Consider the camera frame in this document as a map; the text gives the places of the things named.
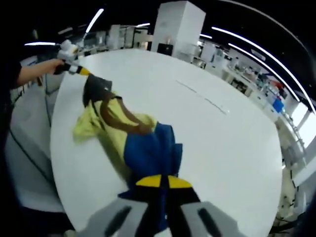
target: led strip light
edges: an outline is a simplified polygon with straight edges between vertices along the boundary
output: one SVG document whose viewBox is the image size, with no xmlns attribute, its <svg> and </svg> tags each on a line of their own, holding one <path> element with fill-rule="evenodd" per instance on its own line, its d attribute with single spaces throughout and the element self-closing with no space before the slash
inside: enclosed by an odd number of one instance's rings
<svg viewBox="0 0 316 237">
<path fill-rule="evenodd" d="M 52 42 L 32 42 L 32 43 L 26 43 L 25 46 L 37 46 L 37 45 L 56 45 L 56 43 Z"/>
<path fill-rule="evenodd" d="M 88 25 L 88 28 L 85 30 L 85 33 L 89 33 L 89 31 L 91 30 L 92 26 L 94 25 L 95 21 L 99 18 L 99 16 L 102 14 L 102 12 L 104 11 L 103 8 L 99 9 L 97 11 L 97 13 L 95 14 L 95 16 L 92 18 L 90 24 Z"/>
<path fill-rule="evenodd" d="M 236 5 L 239 5 L 239 6 L 242 6 L 242 7 L 245 7 L 245 8 L 248 8 L 252 11 L 255 11 L 265 17 L 267 17 L 269 20 L 273 21 L 275 24 L 279 25 L 280 27 L 282 27 L 286 32 L 288 32 L 305 50 L 306 52 L 310 55 L 310 53 L 308 52 L 307 48 L 304 46 L 304 44 L 292 33 L 290 32 L 284 25 L 282 25 L 279 21 L 277 21 L 276 19 L 272 18 L 271 16 L 265 14 L 264 12 L 261 12 L 259 11 L 258 9 L 256 8 L 253 8 L 253 7 L 250 7 L 246 4 L 242 4 L 240 2 L 236 2 L 236 1 L 232 1 L 232 0 L 218 0 L 218 1 L 223 1 L 223 2 L 229 2 L 231 4 L 236 4 Z"/>
<path fill-rule="evenodd" d="M 149 25 L 150 25 L 150 23 L 144 23 L 144 24 L 139 24 L 136 27 L 139 28 L 139 27 L 149 26 Z"/>
<path fill-rule="evenodd" d="M 201 37 L 205 37 L 205 38 L 209 38 L 209 39 L 211 39 L 211 38 L 212 38 L 212 36 L 207 36 L 207 35 L 205 35 L 205 34 L 200 34 L 199 36 L 201 36 Z"/>
<path fill-rule="evenodd" d="M 236 38 L 238 38 L 238 39 L 241 39 L 241 40 L 243 40 L 243 41 L 249 43 L 250 45 L 256 47 L 257 49 L 261 50 L 262 52 L 264 52 L 265 54 L 267 54 L 269 57 L 271 57 L 276 63 L 278 63 L 278 64 L 293 78 L 293 80 L 296 82 L 296 84 L 297 84 L 297 85 L 299 86 L 299 88 L 302 90 L 302 92 L 303 92 L 303 94 L 305 95 L 305 97 L 306 97 L 306 99 L 307 99 L 309 105 L 311 106 L 311 108 L 312 108 L 314 114 L 316 115 L 316 110 L 315 110 L 315 108 L 314 108 L 314 106 L 313 106 L 313 104 L 312 104 L 312 101 L 311 101 L 311 99 L 309 98 L 307 92 L 305 91 L 305 89 L 304 89 L 304 88 L 302 87 L 302 85 L 298 82 L 298 80 L 296 79 L 296 77 L 295 77 L 277 58 L 275 58 L 272 54 L 270 54 L 268 51 L 266 51 L 265 49 L 263 49 L 263 48 L 260 47 L 259 45 L 255 44 L 254 42 L 252 42 L 252 41 L 250 41 L 250 40 L 248 40 L 248 39 L 246 39 L 246 38 L 244 38 L 244 37 L 242 37 L 242 36 L 236 35 L 236 34 L 234 34 L 234 33 L 232 33 L 232 32 L 229 32 L 229 31 L 226 31 L 226 30 L 217 28 L 217 27 L 212 27 L 212 29 L 213 29 L 213 30 L 216 30 L 216 31 L 220 31 L 220 32 L 226 33 L 226 34 L 231 35 L 231 36 L 234 36 L 234 37 L 236 37 Z M 298 99 L 297 95 L 295 95 L 294 97 L 295 97 L 295 99 L 296 99 L 297 101 L 300 101 L 300 100 Z"/>
</svg>

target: cable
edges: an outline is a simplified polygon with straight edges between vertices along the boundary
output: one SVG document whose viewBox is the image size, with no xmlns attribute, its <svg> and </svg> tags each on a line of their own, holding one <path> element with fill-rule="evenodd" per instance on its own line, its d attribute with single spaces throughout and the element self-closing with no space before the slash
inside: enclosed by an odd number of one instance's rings
<svg viewBox="0 0 316 237">
<path fill-rule="evenodd" d="M 283 220 L 283 219 L 279 219 L 279 218 L 276 218 L 278 221 L 284 221 L 284 222 L 287 222 L 287 223 L 291 223 L 291 221 L 286 221 L 286 220 Z"/>
<path fill-rule="evenodd" d="M 48 113 L 48 102 L 47 102 L 47 74 L 45 74 L 45 108 L 46 108 L 46 114 L 48 118 L 49 127 L 51 127 L 51 120 Z"/>
<path fill-rule="evenodd" d="M 12 102 L 12 104 L 15 104 L 18 99 L 23 95 L 22 91 L 18 94 L 18 96 L 14 99 L 14 101 Z"/>
<path fill-rule="evenodd" d="M 305 215 L 305 212 L 300 214 L 295 221 L 288 222 L 282 226 L 272 226 L 270 230 L 270 234 L 280 233 L 280 232 L 296 227 L 301 222 L 301 219 L 304 215 Z"/>
<path fill-rule="evenodd" d="M 58 91 L 60 87 L 57 87 L 56 89 L 53 89 L 52 91 L 46 91 L 46 95 L 51 95 L 53 94 L 54 92 Z"/>
<path fill-rule="evenodd" d="M 13 138 L 13 140 L 15 141 L 15 143 L 19 146 L 19 148 L 21 149 L 21 151 L 25 154 L 25 156 L 28 158 L 28 160 L 34 165 L 34 167 L 40 172 L 40 174 L 43 176 L 43 178 L 49 183 L 49 185 L 52 186 L 53 190 L 57 193 L 57 189 L 55 186 L 55 182 L 50 180 L 50 178 L 47 177 L 47 175 L 45 174 L 45 172 L 36 164 L 36 162 L 30 157 L 30 155 L 26 152 L 26 150 L 22 147 L 21 143 L 18 142 L 18 140 L 16 139 L 16 137 L 13 135 L 13 132 L 11 130 L 11 127 L 9 128 L 10 134 Z"/>
</svg>

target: blue container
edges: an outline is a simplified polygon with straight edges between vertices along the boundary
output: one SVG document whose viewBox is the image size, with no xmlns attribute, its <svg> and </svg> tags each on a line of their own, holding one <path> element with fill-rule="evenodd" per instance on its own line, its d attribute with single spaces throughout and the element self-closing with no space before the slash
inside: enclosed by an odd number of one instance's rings
<svg viewBox="0 0 316 237">
<path fill-rule="evenodd" d="M 282 103 L 280 99 L 277 98 L 272 106 L 276 110 L 277 113 L 280 113 L 282 108 L 284 107 L 284 104 Z"/>
</svg>

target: window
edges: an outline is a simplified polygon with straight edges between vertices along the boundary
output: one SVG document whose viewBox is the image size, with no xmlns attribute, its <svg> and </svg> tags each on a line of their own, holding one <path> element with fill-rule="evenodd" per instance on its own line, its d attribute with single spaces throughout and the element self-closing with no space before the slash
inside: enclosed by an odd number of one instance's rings
<svg viewBox="0 0 316 237">
<path fill-rule="evenodd" d="M 300 124 L 307 110 L 307 106 L 304 105 L 302 102 L 298 104 L 298 106 L 292 114 L 292 119 L 295 126 L 298 126 Z"/>
<path fill-rule="evenodd" d="M 307 147 L 316 136 L 316 115 L 311 113 L 306 122 L 299 129 L 304 146 Z"/>
</svg>

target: ceiling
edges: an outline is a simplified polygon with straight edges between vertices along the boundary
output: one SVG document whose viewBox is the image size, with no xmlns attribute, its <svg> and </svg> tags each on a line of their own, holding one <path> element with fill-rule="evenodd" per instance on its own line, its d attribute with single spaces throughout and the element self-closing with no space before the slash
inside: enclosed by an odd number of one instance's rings
<svg viewBox="0 0 316 237">
<path fill-rule="evenodd" d="M 21 12 L 12 14 L 15 26 L 12 24 L 5 26 L 5 32 L 11 41 L 14 40 L 16 45 L 20 46 L 34 41 L 31 35 L 32 29 L 37 30 L 40 41 L 61 42 L 63 39 L 57 32 L 68 26 L 75 28 L 88 24 L 96 11 L 102 7 L 105 11 L 92 31 L 108 29 L 112 24 L 137 25 L 150 22 L 149 31 L 153 33 L 159 5 L 167 1 L 91 0 L 89 4 L 84 2 L 82 5 L 79 5 L 78 1 L 67 3 L 64 1 L 60 5 L 48 5 L 46 1 L 39 4 L 27 2 L 20 6 L 18 11 Z M 202 33 L 211 35 L 215 42 L 223 46 L 227 46 L 230 42 L 248 52 L 253 48 L 251 45 L 225 33 L 214 31 L 211 27 L 216 26 L 231 31 L 255 42 L 281 61 L 303 85 L 308 95 L 316 100 L 316 36 L 310 30 L 315 22 L 312 2 L 302 4 L 301 1 L 284 3 L 281 0 L 238 0 L 271 16 L 298 40 L 272 20 L 243 6 L 220 0 L 191 0 L 191 2 L 206 12 Z M 25 47 L 19 49 L 23 56 L 27 49 Z M 300 91 L 293 79 L 278 64 L 269 57 L 266 58 L 266 63 L 271 68 L 294 90 Z"/>
</svg>

